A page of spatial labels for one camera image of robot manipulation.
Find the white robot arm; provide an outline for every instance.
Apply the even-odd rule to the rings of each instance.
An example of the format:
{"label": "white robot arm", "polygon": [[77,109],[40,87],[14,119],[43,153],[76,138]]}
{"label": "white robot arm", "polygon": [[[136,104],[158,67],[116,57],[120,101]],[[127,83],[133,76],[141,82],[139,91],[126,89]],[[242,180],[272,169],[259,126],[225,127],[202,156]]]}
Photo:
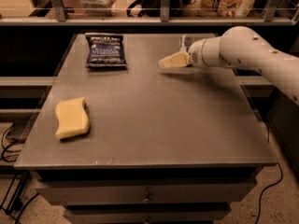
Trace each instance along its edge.
{"label": "white robot arm", "polygon": [[188,49],[193,66],[253,70],[299,105],[299,59],[271,47],[248,27],[194,42]]}

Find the gray surface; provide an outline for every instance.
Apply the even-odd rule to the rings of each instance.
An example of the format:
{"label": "gray surface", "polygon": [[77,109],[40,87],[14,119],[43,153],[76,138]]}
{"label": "gray surface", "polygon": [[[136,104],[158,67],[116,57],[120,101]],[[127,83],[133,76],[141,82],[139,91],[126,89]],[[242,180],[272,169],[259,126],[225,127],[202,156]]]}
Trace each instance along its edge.
{"label": "gray surface", "polygon": [[[212,35],[197,35],[199,38]],[[84,67],[78,35],[16,168],[141,168],[273,164],[276,158],[231,70],[160,69],[180,35],[124,35],[127,70]],[[91,130],[61,142],[54,108],[84,96]]]}

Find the sponge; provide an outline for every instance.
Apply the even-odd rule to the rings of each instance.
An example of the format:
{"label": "sponge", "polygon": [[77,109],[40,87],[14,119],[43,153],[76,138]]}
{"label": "sponge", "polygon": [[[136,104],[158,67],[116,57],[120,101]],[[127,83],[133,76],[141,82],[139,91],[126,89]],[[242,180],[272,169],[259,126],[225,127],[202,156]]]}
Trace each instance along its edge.
{"label": "sponge", "polygon": [[159,66],[161,68],[186,67],[188,64],[189,56],[185,51],[176,52],[159,61]]}
{"label": "sponge", "polygon": [[64,139],[84,134],[90,129],[90,122],[84,110],[84,97],[61,101],[56,105],[55,113],[59,122],[56,137]]}

